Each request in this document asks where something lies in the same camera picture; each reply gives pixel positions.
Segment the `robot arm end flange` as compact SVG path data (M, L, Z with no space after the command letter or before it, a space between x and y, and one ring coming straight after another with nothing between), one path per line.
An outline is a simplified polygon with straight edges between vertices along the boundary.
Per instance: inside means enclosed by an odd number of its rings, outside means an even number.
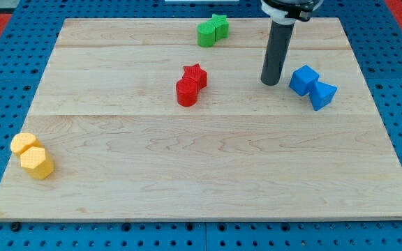
M297 20L307 22L324 0L261 0L261 9L280 25L291 25Z

